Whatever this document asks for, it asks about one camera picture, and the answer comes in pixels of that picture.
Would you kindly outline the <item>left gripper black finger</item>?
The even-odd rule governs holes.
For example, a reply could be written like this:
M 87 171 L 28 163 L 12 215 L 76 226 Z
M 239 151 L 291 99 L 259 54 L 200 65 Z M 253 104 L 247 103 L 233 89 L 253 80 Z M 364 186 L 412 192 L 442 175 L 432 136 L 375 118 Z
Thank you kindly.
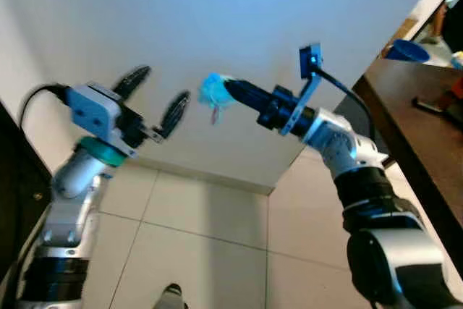
M 183 90 L 176 94 L 168 108 L 166 108 L 163 117 L 158 126 L 158 134 L 160 137 L 168 138 L 174 132 L 178 124 L 181 123 L 182 117 L 185 114 L 188 105 L 190 104 L 190 91 Z
M 113 94 L 119 97 L 120 101 L 128 101 L 130 97 L 138 90 L 139 87 L 148 79 L 152 68 L 149 65 L 138 65 L 125 75 L 112 88 Z

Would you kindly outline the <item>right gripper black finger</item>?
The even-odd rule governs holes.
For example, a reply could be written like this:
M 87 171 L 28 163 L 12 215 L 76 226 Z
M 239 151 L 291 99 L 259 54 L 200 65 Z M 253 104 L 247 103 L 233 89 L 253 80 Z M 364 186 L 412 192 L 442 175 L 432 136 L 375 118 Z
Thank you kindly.
M 238 103 L 242 103 L 258 111 L 258 113 L 264 113 L 274 100 L 273 95 L 264 90 L 229 90 L 229 95 L 235 98 Z
M 227 80 L 226 90 L 236 101 L 270 101 L 273 98 L 271 92 L 246 80 Z

